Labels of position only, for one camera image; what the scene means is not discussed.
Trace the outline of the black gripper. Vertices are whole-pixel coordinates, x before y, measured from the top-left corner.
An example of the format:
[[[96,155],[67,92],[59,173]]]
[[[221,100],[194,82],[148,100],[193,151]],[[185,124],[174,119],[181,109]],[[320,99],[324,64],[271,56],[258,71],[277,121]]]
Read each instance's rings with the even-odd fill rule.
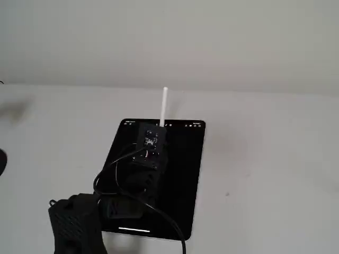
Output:
[[[164,127],[150,123],[140,123],[136,150],[132,161],[152,170],[164,168],[167,160],[166,134]]]

